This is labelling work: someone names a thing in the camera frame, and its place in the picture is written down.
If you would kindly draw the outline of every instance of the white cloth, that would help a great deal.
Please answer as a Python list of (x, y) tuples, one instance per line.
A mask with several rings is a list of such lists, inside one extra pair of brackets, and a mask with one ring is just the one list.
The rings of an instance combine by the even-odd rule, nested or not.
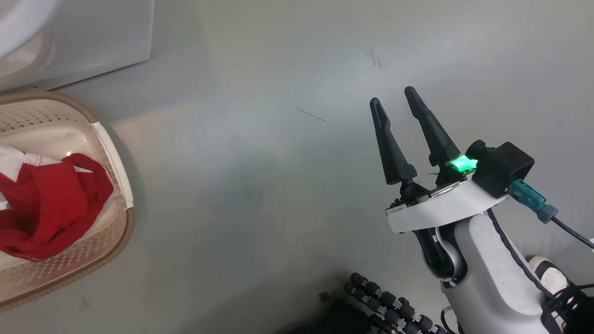
[[(49, 157), (34, 155), (31, 153), (23, 153), (13, 147), (0, 146), (0, 173), (6, 175), (9, 179), (17, 182), (18, 173), (21, 171), (21, 166), (28, 163), (33, 166), (53, 165), (54, 163), (61, 163), (61, 161), (54, 160)], [(83, 169), (74, 166), (77, 172), (92, 173), (88, 169)], [(0, 193), (0, 210), (5, 210), (8, 202)]]

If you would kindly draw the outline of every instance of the floor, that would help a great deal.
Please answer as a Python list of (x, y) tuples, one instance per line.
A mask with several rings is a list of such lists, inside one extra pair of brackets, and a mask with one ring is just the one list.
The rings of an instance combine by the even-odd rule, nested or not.
[[(153, 57), (59, 91), (109, 128), (137, 226), (92, 275), (0, 315), (9, 333), (282, 333), (357, 271), (438, 318), (412, 234), (395, 235), (369, 100), (408, 161), (435, 172), (403, 93), (464, 151), (504, 141), (528, 181), (594, 237), (594, 2), (157, 0)], [(516, 203), (525, 254), (580, 283), (594, 256)]]

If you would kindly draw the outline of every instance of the red cloth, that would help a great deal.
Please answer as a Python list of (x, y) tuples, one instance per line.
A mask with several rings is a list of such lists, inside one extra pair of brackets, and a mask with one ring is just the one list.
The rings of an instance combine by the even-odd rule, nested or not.
[[(57, 255), (91, 228), (113, 192), (105, 169), (75, 153), (61, 163), (24, 163), (17, 182), (0, 174), (0, 193), (11, 210), (0, 210), (0, 250), (30, 261)], [(92, 171), (76, 172), (74, 166)]]

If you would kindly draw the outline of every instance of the plastic basket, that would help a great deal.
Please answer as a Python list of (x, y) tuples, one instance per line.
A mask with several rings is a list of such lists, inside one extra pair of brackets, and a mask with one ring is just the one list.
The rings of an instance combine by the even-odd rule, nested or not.
[(68, 249), (41, 262), (0, 252), (0, 312), (56, 291), (113, 260), (134, 227), (128, 177), (111, 138), (82, 104), (53, 92), (0, 96), (0, 145), (61, 160), (83, 153), (108, 171), (114, 194), (89, 231)]

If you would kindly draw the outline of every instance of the cable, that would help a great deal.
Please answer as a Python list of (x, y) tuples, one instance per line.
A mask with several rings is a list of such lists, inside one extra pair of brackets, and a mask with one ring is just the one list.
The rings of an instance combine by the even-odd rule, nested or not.
[(572, 230), (569, 226), (565, 225), (557, 217), (553, 217), (553, 218), (551, 218), (551, 220), (555, 224), (559, 225), (559, 227), (562, 228), (563, 230), (565, 230), (567, 233), (571, 234), (572, 237), (574, 237), (575, 239), (578, 239), (579, 241), (581, 241), (584, 244), (586, 244), (586, 246), (588, 246), (588, 247), (590, 247), (591, 249), (594, 250), (594, 244), (590, 240), (584, 238), (581, 234), (579, 234), (576, 231)]
[(565, 289), (559, 290), (553, 298), (549, 299), (545, 302), (542, 307), (542, 316), (543, 319), (546, 315), (551, 314), (553, 311), (557, 310), (557, 305), (564, 300), (568, 300), (569, 298), (576, 295), (578, 292), (584, 289), (594, 288), (594, 284), (585, 284), (585, 285), (572, 285), (568, 286)]
[(536, 278), (532, 274), (530, 269), (528, 269), (524, 265), (524, 262), (521, 260), (520, 256), (516, 253), (514, 248), (511, 246), (511, 242), (505, 235), (505, 232), (503, 232), (503, 230), (501, 229), (501, 226), (499, 226), (499, 222), (497, 222), (497, 218), (495, 218), (495, 214), (493, 213), (493, 210), (491, 208), (489, 208), (489, 209), (487, 209), (486, 212), (487, 212), (487, 214), (489, 214), (489, 218), (491, 218), (491, 221), (493, 221), (493, 227), (495, 227), (495, 231), (497, 232), (497, 234), (499, 234), (501, 241), (503, 242), (503, 244), (505, 245), (507, 250), (510, 252), (511, 257), (514, 259), (514, 261), (517, 263), (517, 265), (520, 266), (520, 268), (522, 268), (522, 271), (524, 271), (524, 274), (526, 275), (526, 277), (528, 277), (528, 279), (532, 283), (534, 283), (534, 285), (536, 285), (536, 288), (538, 288), (540, 291), (542, 291), (545, 294), (547, 299), (552, 298), (553, 294), (551, 293), (551, 291), (548, 291), (544, 286), (542, 286), (542, 283), (538, 280), (538, 278)]
[(448, 331), (448, 333), (450, 334), (457, 334), (456, 332), (454, 332), (448, 325), (446, 322), (446, 311), (445, 310), (441, 310), (441, 324), (444, 326), (445, 330)]

